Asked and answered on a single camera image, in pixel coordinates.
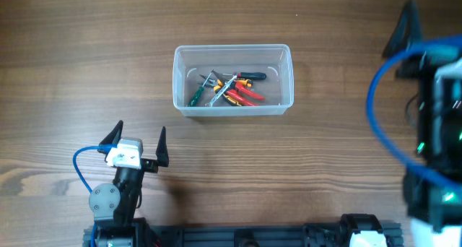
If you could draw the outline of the red handled snips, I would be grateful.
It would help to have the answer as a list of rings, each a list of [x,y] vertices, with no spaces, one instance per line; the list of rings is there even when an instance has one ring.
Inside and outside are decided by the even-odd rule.
[[[227,91],[221,95],[231,106],[257,106],[254,100],[265,100],[263,95],[252,91],[253,83],[255,81],[262,81],[266,79],[266,74],[262,72],[235,72],[234,74],[219,73],[212,70],[215,78],[210,78],[205,81],[204,85],[210,87],[218,94],[220,90],[226,85],[228,81],[232,81]]]

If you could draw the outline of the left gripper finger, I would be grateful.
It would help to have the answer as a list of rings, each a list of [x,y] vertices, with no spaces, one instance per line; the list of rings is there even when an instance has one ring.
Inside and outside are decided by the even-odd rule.
[[[123,121],[120,120],[113,130],[99,143],[97,151],[108,154],[112,147],[115,147],[121,139],[123,131]]]
[[[160,167],[168,167],[169,166],[169,154],[167,150],[167,132],[166,128],[163,126],[161,133],[160,133],[160,138],[157,144],[157,149],[156,149],[156,156],[157,156],[157,165]]]

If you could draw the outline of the green handled screwdriver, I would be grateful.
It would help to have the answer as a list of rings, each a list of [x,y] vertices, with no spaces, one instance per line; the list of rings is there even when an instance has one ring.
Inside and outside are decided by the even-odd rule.
[[[188,107],[195,107],[199,103],[201,96],[205,90],[206,87],[213,87],[214,86],[214,80],[211,79],[212,72],[210,72],[207,76],[205,75],[200,75],[204,79],[203,82],[199,82],[198,89],[195,91],[191,99],[189,100],[187,106]]]

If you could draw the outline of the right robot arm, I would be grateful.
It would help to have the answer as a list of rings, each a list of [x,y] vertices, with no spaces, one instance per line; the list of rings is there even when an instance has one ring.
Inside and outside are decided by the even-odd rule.
[[[461,36],[424,40],[415,0],[404,4],[373,76],[365,113],[378,141],[405,168],[403,195],[416,246],[461,245]],[[395,66],[396,77],[418,81],[416,154],[403,152],[375,115],[375,91]]]

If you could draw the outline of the orange black pliers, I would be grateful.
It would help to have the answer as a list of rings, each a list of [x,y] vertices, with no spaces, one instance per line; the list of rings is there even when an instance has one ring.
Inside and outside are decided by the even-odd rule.
[[[224,83],[217,79],[214,80],[214,86],[211,87],[214,92],[217,94]],[[232,85],[227,89],[227,91],[221,96],[228,104],[231,106],[257,106],[257,104],[246,99],[244,95],[250,96],[252,91],[247,89],[247,85],[243,84],[242,80],[234,80]]]

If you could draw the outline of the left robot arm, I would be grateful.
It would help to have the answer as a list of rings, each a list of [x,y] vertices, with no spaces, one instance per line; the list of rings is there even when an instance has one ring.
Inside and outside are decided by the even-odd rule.
[[[114,179],[91,188],[89,207],[94,225],[84,234],[83,246],[161,246],[162,240],[146,219],[136,218],[142,203],[144,175],[157,173],[169,165],[167,133],[163,127],[156,148],[156,158],[143,158],[141,139],[122,135],[123,121],[93,149],[105,156],[105,163],[115,168]]]

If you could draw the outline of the silver combination wrench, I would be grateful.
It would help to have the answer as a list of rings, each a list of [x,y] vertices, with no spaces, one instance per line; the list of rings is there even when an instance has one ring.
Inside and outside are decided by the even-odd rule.
[[[212,107],[213,104],[227,91],[227,89],[232,85],[234,80],[237,78],[237,75],[233,75],[232,78],[224,83],[220,91],[208,102],[205,104],[207,107]]]

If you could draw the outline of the red black screwdriver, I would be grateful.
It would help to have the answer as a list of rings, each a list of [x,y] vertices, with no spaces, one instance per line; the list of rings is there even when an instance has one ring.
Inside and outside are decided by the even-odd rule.
[[[220,74],[217,76],[222,79],[232,79],[236,76],[236,79],[251,79],[251,80],[265,80],[267,75],[263,72],[237,72],[234,74]]]

